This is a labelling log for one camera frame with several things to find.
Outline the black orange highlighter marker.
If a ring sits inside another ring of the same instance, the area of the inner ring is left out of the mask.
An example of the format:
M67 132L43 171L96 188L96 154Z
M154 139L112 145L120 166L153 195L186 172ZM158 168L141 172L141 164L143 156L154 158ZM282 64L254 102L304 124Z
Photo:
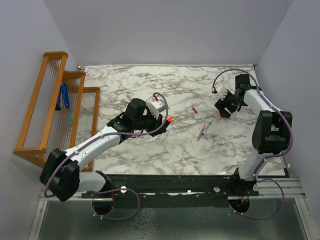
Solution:
M166 120L166 124L169 125L171 124L171 122L173 121L173 116L170 116L167 120Z

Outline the pink translucent red pen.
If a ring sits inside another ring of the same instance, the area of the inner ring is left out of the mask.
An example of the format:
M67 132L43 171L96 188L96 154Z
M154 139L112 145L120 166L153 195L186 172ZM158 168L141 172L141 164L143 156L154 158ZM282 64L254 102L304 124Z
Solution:
M205 129L206 129L206 125L204 125L204 126L201 128L200 133L199 133L196 141L199 141L199 140L201 139L201 137L203 136L203 133L204 133Z

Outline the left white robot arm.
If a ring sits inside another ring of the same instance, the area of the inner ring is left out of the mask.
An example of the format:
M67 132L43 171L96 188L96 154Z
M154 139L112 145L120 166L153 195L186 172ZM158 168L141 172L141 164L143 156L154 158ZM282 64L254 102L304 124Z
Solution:
M57 197L62 202L78 192L94 192L101 198L106 197L111 190L108 177L101 171L87 173L82 172L83 169L102 153L129 138L165 133L170 121L161 113L168 111L163 96L151 103L133 98L124 112L94 136L66 150L52 150L39 178L44 185L43 195Z

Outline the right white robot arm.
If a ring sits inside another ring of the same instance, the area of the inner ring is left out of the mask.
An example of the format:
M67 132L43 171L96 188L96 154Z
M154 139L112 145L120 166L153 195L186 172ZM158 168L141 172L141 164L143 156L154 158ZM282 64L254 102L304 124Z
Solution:
M250 107L257 117L252 133L253 150L245 162L237 169L239 178L230 182L229 189L240 196L248 189L246 181L254 181L258 173L271 158L286 155L293 146L292 121L289 111L282 111L274 106L264 95L254 77L243 71L235 77L235 91L225 86L216 86L215 78L211 91L218 95L214 104L222 118L230 118L231 114L241 107Z

